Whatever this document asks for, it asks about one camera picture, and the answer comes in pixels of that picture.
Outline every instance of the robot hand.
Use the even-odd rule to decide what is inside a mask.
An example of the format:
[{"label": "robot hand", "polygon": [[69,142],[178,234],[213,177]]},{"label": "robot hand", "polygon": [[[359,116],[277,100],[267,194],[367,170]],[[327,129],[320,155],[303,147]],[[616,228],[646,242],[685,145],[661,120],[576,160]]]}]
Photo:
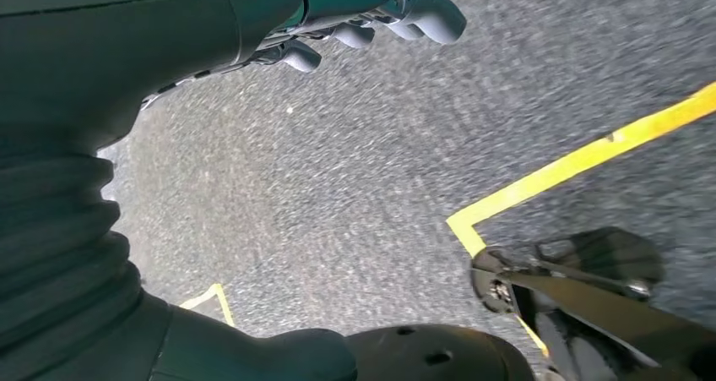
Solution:
[{"label": "robot hand", "polygon": [[463,34],[466,25],[465,17],[450,0],[350,1],[346,5],[344,0],[306,0],[292,21],[269,36],[249,63],[283,62],[299,71],[312,72],[320,64],[321,55],[297,38],[335,38],[347,46],[363,48],[373,40],[373,28],[384,24],[405,40],[427,36],[450,44]]}]

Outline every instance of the asphalt ground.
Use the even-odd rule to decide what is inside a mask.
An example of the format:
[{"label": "asphalt ground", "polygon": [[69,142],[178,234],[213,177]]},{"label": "asphalt ground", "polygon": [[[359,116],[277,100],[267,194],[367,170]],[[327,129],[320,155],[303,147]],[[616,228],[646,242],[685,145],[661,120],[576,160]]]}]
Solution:
[{"label": "asphalt ground", "polygon": [[[455,1],[469,26],[454,46],[388,30],[366,51],[319,42],[314,74],[251,67],[143,112],[106,154],[117,230],[147,289],[181,303],[220,283],[252,335],[462,324],[535,362],[513,319],[475,300],[445,220],[714,81],[716,0]],[[634,231],[667,263],[654,304],[716,328],[714,124],[705,117],[476,229],[505,247]]]}]

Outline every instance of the yellow floor marking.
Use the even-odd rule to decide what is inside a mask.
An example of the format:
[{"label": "yellow floor marking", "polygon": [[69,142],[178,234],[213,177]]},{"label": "yellow floor marking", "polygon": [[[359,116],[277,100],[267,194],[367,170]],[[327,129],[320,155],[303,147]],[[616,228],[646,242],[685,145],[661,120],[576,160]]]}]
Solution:
[{"label": "yellow floor marking", "polygon": [[236,327],[236,325],[234,324],[234,318],[233,316],[231,316],[231,310],[229,309],[229,302],[226,300],[224,287],[221,286],[221,284],[219,283],[212,284],[212,286],[210,286],[209,289],[206,290],[202,295],[185,301],[182,305],[179,305],[179,307],[184,309],[194,309],[202,303],[207,302],[214,296],[219,299],[221,312],[224,314],[224,321],[226,321],[229,326]]},{"label": "yellow floor marking", "polygon": [[468,253],[475,256],[485,248],[485,242],[475,231],[476,224],[714,111],[716,83],[711,83],[688,99],[617,129],[458,211],[447,218],[447,224]]},{"label": "yellow floor marking", "polygon": [[522,325],[522,327],[524,328],[524,330],[527,332],[527,334],[529,335],[529,338],[532,339],[532,341],[537,345],[538,348],[540,348],[540,350],[542,350],[542,354],[545,355],[545,357],[549,358],[549,357],[550,357],[550,351],[547,350],[547,345],[545,344],[545,342],[542,341],[542,339],[540,339],[540,337],[532,330],[532,328],[530,328],[530,327],[522,320],[522,318],[520,318],[519,316],[517,316],[517,321],[519,322],[519,324]]}]

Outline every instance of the black wheel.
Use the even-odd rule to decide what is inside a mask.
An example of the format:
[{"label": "black wheel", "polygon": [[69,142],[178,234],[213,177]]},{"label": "black wheel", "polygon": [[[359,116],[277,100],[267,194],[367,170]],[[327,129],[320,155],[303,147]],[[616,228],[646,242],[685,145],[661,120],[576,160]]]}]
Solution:
[{"label": "black wheel", "polygon": [[477,253],[472,260],[472,287],[485,308],[494,313],[513,311],[510,285],[497,278],[497,273],[503,269],[504,264],[490,255],[487,249]]},{"label": "black wheel", "polygon": [[413,324],[345,339],[358,370],[354,381],[534,381],[517,348],[473,329]]}]

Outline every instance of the rubber fingertip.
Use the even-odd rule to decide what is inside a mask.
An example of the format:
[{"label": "rubber fingertip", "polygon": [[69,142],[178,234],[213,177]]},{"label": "rubber fingertip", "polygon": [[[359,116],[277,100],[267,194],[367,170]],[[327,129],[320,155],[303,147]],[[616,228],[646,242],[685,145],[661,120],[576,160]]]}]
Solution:
[{"label": "rubber fingertip", "polygon": [[352,24],[340,24],[336,26],[332,37],[336,38],[346,46],[354,49],[362,49],[371,44],[376,31],[373,28],[361,28]]},{"label": "rubber fingertip", "polygon": [[407,41],[414,41],[425,35],[423,31],[414,24],[390,24],[388,28],[392,30],[394,34]]},{"label": "rubber fingertip", "polygon": [[289,46],[281,61],[290,65],[292,68],[302,73],[312,73],[321,65],[323,58],[307,44],[300,41],[290,41],[285,44]]},{"label": "rubber fingertip", "polygon": [[457,41],[467,19],[450,0],[410,0],[411,10],[401,24],[417,25],[429,38],[442,44]]}]

